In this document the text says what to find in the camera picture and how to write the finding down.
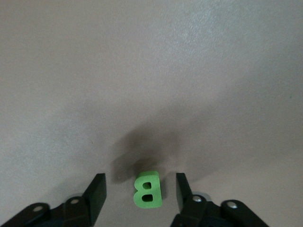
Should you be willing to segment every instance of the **black mechanical part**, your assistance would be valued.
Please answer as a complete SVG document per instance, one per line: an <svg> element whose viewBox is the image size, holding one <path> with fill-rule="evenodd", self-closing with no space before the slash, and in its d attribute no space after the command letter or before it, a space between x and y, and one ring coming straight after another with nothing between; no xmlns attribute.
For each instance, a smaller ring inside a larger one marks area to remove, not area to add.
<svg viewBox="0 0 303 227"><path fill-rule="evenodd" d="M92 227L106 195L105 174L97 174L82 196L72 197L52 210L46 203L31 204L1 227Z"/></svg>
<svg viewBox="0 0 303 227"><path fill-rule="evenodd" d="M176 174L177 214L170 227L268 227L244 203L237 200L215 205L193 195L184 173Z"/></svg>

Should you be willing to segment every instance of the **gray surface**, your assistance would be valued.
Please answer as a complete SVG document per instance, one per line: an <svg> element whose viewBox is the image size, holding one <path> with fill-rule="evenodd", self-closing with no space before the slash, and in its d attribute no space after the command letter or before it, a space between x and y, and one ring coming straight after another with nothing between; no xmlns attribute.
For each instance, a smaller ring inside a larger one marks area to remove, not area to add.
<svg viewBox="0 0 303 227"><path fill-rule="evenodd" d="M107 174L96 226L169 226L174 173L303 223L303 2L1 1L0 223ZM132 200L157 169L163 206Z"/></svg>

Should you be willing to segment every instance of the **metal bolt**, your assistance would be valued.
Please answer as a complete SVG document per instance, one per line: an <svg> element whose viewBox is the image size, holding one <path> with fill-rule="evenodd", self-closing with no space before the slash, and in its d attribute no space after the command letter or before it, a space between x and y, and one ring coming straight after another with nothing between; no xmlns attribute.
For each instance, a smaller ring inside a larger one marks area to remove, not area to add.
<svg viewBox="0 0 303 227"><path fill-rule="evenodd" d="M194 195L193 196L193 201L195 201L195 202L202 202L202 199L200 198L200 196Z"/></svg>
<svg viewBox="0 0 303 227"><path fill-rule="evenodd" d="M229 206L230 208L233 208L233 209L238 208L237 204L234 203L233 201L228 201L227 206Z"/></svg>
<svg viewBox="0 0 303 227"><path fill-rule="evenodd" d="M74 200L71 201L71 204L76 204L76 203L78 203L78 202L79 202L78 199L74 199Z"/></svg>
<svg viewBox="0 0 303 227"><path fill-rule="evenodd" d="M37 207L35 207L35 208L33 209L33 212L38 212L38 211L40 211L40 210L42 210L42 209L43 209L42 206L37 206Z"/></svg>

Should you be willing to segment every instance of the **green object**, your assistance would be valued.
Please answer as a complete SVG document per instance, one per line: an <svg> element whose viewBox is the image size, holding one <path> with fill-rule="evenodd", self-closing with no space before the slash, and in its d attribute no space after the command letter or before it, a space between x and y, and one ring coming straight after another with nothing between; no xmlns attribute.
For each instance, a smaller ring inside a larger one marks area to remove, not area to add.
<svg viewBox="0 0 303 227"><path fill-rule="evenodd" d="M134 202L140 208L157 208L162 206L160 178L157 171L142 172L134 182L137 192Z"/></svg>

